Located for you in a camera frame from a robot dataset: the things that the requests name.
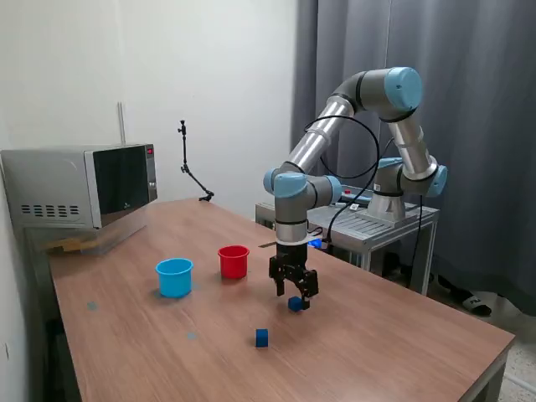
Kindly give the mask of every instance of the light blue joint cap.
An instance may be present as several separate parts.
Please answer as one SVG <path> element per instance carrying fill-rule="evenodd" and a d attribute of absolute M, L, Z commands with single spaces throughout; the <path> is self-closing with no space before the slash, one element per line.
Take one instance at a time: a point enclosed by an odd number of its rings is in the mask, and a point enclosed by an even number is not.
<path fill-rule="evenodd" d="M 426 193 L 426 197 L 437 197 L 443 193 L 443 188 L 445 188 L 446 177 L 448 176 L 448 169 L 446 166 L 440 165 L 437 168 L 437 173 L 434 176 L 434 181 Z"/>
<path fill-rule="evenodd" d="M 265 186 L 266 192 L 270 193 L 270 194 L 274 193 L 274 189 L 273 189 L 273 187 L 271 185 L 271 176 L 274 174 L 274 170 L 276 170 L 276 169 L 273 168 L 273 169 L 270 169 L 269 171 L 267 171 L 265 173 L 264 178 L 262 179 L 262 184 Z"/>
<path fill-rule="evenodd" d="M 332 184 L 332 202 L 330 204 L 336 203 L 343 194 L 343 186 L 341 182 L 338 181 L 338 178 L 334 176 L 326 176 L 327 180 Z"/>
<path fill-rule="evenodd" d="M 290 198 L 298 195 L 307 187 L 303 173 L 281 173 L 274 180 L 274 195 L 277 198 Z"/>
<path fill-rule="evenodd" d="M 402 163 L 401 157 L 382 157 L 378 163 L 378 169 L 385 168 L 386 166 L 396 165 Z"/>
<path fill-rule="evenodd" d="M 391 105 L 401 111 L 411 111 L 422 100 L 422 81 L 410 67 L 394 67 L 384 79 L 384 89 Z"/>

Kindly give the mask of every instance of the blue cube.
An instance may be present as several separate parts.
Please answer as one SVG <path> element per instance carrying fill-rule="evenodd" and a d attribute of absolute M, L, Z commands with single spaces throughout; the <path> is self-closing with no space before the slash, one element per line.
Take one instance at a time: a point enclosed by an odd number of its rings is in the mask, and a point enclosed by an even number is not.
<path fill-rule="evenodd" d="M 322 248 L 322 239 L 314 239 L 314 240 L 310 240 L 308 242 L 308 244 L 311 246 L 311 247 L 314 247 L 315 249 L 321 249 Z"/>
<path fill-rule="evenodd" d="M 299 312 L 302 309 L 302 299 L 298 296 L 293 296 L 288 299 L 288 308 L 294 312 Z"/>
<path fill-rule="evenodd" d="M 255 347 L 256 348 L 268 347 L 268 330 L 267 329 L 255 330 Z"/>

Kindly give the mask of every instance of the silver metal tube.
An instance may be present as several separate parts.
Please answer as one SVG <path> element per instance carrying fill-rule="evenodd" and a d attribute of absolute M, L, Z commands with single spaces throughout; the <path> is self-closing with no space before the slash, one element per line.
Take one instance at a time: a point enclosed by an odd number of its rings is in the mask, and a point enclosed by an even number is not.
<path fill-rule="evenodd" d="M 404 163 L 402 172 L 409 180 L 422 180 L 436 171 L 437 162 L 428 153 L 425 135 L 414 116 L 389 123 L 389 129 Z"/>
<path fill-rule="evenodd" d="M 121 145 L 125 145 L 126 144 L 125 112 L 123 110 L 123 102 L 117 102 L 117 115 L 119 117 L 119 136 L 121 139 Z"/>
<path fill-rule="evenodd" d="M 302 224 L 276 223 L 276 238 L 286 243 L 297 243 L 307 237 L 307 222 Z"/>
<path fill-rule="evenodd" d="M 326 107 L 319 117 L 353 116 L 354 110 L 350 102 L 340 96 L 332 96 L 327 100 Z M 344 123 L 344 119 L 324 119 L 314 123 L 292 150 L 288 162 L 299 166 L 303 172 L 309 172 L 320 156 L 327 150 L 332 137 Z"/>

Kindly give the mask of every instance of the blue cup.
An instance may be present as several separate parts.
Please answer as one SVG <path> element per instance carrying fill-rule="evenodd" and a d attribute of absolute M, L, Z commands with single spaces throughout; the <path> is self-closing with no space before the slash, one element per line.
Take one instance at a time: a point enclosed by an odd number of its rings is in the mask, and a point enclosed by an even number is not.
<path fill-rule="evenodd" d="M 160 294 L 183 297 L 192 291 L 193 262 L 186 258 L 171 258 L 157 264 Z"/>

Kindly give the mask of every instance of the microwave window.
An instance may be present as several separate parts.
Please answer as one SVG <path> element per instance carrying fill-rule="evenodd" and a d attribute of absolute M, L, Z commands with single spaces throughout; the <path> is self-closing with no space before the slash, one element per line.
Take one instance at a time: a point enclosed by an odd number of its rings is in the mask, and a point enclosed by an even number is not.
<path fill-rule="evenodd" d="M 93 152 L 102 226 L 149 203 L 145 147 Z"/>

